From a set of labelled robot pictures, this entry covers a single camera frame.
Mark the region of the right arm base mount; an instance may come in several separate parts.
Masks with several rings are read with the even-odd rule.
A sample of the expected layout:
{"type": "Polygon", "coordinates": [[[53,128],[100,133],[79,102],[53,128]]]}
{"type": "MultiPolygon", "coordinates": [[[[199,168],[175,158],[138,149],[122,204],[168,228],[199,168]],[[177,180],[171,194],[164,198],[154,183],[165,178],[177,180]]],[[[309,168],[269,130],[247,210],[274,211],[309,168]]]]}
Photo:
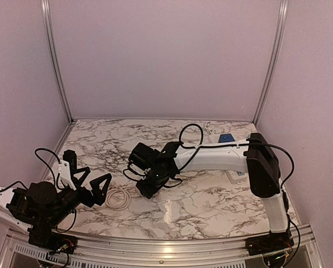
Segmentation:
{"type": "Polygon", "coordinates": [[[270,232],[266,235],[250,237],[245,240],[245,247],[250,256],[279,251],[293,246],[293,238],[287,233],[270,232]]]}

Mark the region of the pink round socket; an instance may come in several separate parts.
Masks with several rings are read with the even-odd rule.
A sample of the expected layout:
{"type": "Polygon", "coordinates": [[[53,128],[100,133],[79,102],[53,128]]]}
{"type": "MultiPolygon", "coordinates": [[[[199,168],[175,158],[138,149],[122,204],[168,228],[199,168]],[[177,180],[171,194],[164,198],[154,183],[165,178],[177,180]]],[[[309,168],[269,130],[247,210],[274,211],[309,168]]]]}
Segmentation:
{"type": "Polygon", "coordinates": [[[131,204],[131,194],[125,188],[113,188],[107,192],[105,204],[112,210],[125,210],[131,204]]]}

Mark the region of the blue cube socket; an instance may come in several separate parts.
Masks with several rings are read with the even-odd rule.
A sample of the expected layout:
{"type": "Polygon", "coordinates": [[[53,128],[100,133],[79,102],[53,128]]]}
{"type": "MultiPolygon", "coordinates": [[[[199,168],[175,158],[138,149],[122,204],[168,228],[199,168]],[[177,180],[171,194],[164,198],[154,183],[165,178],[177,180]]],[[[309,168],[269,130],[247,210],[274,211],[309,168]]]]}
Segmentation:
{"type": "Polygon", "coordinates": [[[226,134],[220,134],[218,143],[225,143],[225,142],[234,142],[235,139],[232,134],[226,133],[226,134]]]}

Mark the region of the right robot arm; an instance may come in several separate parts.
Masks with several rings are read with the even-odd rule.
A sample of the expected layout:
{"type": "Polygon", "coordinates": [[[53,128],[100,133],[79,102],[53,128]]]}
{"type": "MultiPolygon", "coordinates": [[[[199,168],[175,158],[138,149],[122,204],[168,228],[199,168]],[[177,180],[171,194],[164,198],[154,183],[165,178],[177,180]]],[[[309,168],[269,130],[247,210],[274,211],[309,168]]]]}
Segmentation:
{"type": "Polygon", "coordinates": [[[265,236],[264,244],[268,249],[276,250],[285,243],[291,220],[283,188],[290,177],[281,178],[274,150],[290,157],[284,148],[267,143],[258,132],[251,133],[245,140],[224,143],[189,145],[182,140],[172,141],[161,150],[140,142],[129,155],[127,169],[131,171],[135,166],[141,170],[136,187],[148,199],[182,172],[230,170],[247,173],[250,190],[262,200],[268,217],[270,234],[265,236]]]}

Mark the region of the white multicolour power strip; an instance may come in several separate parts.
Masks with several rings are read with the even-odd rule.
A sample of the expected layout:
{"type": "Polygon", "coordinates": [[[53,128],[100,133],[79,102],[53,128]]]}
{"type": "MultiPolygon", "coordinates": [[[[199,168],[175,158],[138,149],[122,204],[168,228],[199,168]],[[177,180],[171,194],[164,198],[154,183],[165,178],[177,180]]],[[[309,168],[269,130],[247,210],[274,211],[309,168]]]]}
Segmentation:
{"type": "Polygon", "coordinates": [[[230,131],[217,132],[211,122],[203,125],[208,142],[202,145],[202,155],[209,153],[205,147],[211,147],[211,152],[216,156],[212,156],[212,160],[216,160],[215,164],[211,165],[211,170],[224,170],[231,184],[243,184],[248,180],[248,171],[246,157],[242,156],[244,149],[247,147],[240,147],[239,144],[245,142],[246,139],[236,140],[235,136],[230,131]],[[220,134],[230,133],[233,135],[234,142],[218,143],[220,134]]]}

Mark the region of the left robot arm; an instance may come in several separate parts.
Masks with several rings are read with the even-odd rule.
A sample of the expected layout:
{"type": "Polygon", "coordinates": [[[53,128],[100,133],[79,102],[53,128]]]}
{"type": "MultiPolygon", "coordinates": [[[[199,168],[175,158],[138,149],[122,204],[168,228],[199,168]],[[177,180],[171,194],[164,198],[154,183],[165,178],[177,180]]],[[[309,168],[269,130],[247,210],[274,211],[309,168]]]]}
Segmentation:
{"type": "Polygon", "coordinates": [[[53,180],[25,186],[16,181],[0,186],[0,217],[28,233],[28,242],[44,248],[68,246],[76,243],[74,236],[59,232],[58,225],[71,213],[76,214],[80,204],[88,207],[102,205],[112,180],[111,174],[90,181],[87,189],[83,183],[90,168],[77,167],[77,155],[66,150],[57,158],[58,172],[53,180]]]}

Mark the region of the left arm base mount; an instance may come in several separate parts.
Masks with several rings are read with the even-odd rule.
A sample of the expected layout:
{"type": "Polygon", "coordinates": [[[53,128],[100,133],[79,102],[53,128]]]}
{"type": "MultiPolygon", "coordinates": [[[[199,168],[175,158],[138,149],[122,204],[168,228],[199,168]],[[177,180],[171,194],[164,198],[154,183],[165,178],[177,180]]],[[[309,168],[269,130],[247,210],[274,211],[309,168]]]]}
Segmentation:
{"type": "Polygon", "coordinates": [[[56,253],[73,254],[78,239],[75,236],[50,232],[47,234],[29,234],[29,244],[49,250],[51,255],[56,253]]]}

